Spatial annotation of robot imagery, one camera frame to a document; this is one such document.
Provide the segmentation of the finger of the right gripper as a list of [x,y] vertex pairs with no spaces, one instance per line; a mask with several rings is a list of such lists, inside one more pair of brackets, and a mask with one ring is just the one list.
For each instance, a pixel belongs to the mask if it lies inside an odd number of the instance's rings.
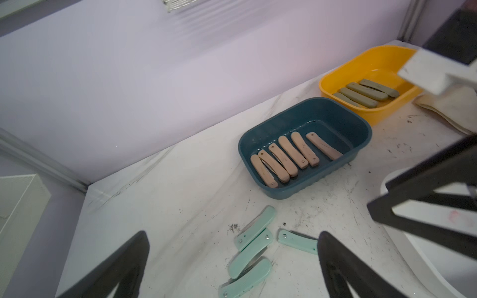
[[387,182],[371,218],[477,257],[477,137],[467,136]]

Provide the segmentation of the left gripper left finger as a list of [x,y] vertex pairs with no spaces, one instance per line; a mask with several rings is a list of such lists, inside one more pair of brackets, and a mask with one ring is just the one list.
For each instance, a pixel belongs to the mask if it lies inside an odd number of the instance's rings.
[[137,298],[150,251],[145,231],[137,232],[61,298]]

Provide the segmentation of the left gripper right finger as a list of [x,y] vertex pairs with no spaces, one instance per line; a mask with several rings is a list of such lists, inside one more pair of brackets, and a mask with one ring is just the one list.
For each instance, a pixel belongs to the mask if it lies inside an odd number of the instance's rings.
[[317,252],[331,298],[351,298],[350,288],[361,298],[404,298],[367,264],[329,232],[322,232]]

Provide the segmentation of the olive knife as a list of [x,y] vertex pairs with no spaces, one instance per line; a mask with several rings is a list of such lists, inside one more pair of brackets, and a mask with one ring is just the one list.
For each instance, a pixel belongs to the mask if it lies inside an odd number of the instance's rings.
[[349,83],[348,85],[346,85],[346,88],[377,101],[384,101],[389,98],[389,96],[384,92],[366,86],[362,86],[358,83]]
[[339,93],[348,97],[353,102],[361,104],[362,106],[365,106],[366,108],[376,108],[378,106],[378,101],[368,98],[356,91],[352,91],[349,88],[341,88],[339,90]]
[[384,86],[382,84],[375,83],[373,81],[367,80],[367,79],[361,80],[359,84],[362,85],[362,86],[371,88],[371,89],[375,89],[375,90],[380,91],[382,93],[385,93],[391,98],[397,98],[397,97],[400,96],[400,93],[398,91],[396,91],[394,89],[391,89],[387,86]]
[[358,107],[358,108],[362,108],[363,106],[359,103],[356,103],[355,101],[351,100],[350,98],[346,97],[345,95],[343,95],[342,93],[334,93],[334,96],[336,98],[339,98],[340,100],[348,103],[348,104],[351,104],[355,107]]

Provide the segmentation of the pink knife top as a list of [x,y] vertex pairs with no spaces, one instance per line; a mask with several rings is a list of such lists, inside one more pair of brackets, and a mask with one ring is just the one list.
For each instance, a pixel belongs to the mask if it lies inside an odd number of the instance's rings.
[[267,170],[267,167],[264,165],[260,157],[258,155],[252,155],[250,161],[255,171],[258,173],[258,176],[262,179],[265,185],[276,189],[278,187],[278,183],[272,174]]

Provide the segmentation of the pink knife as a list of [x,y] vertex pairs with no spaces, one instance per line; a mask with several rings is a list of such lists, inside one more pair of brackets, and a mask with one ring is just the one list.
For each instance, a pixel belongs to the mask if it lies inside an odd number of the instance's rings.
[[271,169],[274,172],[274,174],[278,177],[278,179],[282,183],[289,182],[290,180],[289,173],[269,153],[267,153],[265,150],[261,150],[259,151],[258,156],[269,167],[269,169]]
[[340,153],[338,150],[336,150],[334,147],[329,145],[327,142],[325,142],[318,134],[315,132],[310,132],[306,134],[306,138],[315,146],[317,147],[321,152],[323,152],[328,158],[330,158],[332,161],[339,159],[340,157],[343,156],[342,153]]
[[301,170],[308,167],[308,160],[292,145],[286,136],[280,136],[278,138],[279,145],[288,154],[288,156],[298,165]]
[[298,176],[297,166],[277,144],[272,143],[268,149],[292,178]]
[[299,132],[293,132],[291,139],[300,151],[302,156],[308,161],[312,167],[316,167],[320,163],[319,157],[312,151],[312,149],[306,144],[303,137]]
[[278,183],[272,174],[267,170],[267,167],[264,165],[260,157],[258,155],[252,155],[250,161],[255,171],[258,173],[258,176],[262,179],[265,185],[276,189],[278,187]]

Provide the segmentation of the dark teal storage box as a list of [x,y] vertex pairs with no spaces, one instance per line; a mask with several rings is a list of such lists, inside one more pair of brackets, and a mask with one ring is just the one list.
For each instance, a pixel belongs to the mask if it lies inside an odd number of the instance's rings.
[[[302,136],[314,132],[343,156],[331,160],[309,140],[305,143],[320,158],[320,164],[299,170],[298,176],[278,187],[268,187],[250,160],[261,150],[268,150],[281,136],[293,132]],[[248,172],[270,198],[282,200],[304,190],[323,177],[350,163],[371,140],[372,130],[366,120],[350,109],[328,98],[310,98],[256,125],[242,135],[238,152]]]

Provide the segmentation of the yellow storage box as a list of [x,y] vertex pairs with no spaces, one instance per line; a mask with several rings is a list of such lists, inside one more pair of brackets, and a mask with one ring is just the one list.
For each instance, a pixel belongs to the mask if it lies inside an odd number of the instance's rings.
[[[325,75],[319,83],[320,91],[324,97],[351,109],[370,125],[376,125],[422,93],[421,88],[398,76],[398,71],[415,53],[415,49],[396,45],[373,47]],[[364,79],[391,88],[399,96],[381,101],[373,109],[354,106],[335,96],[346,85]]]

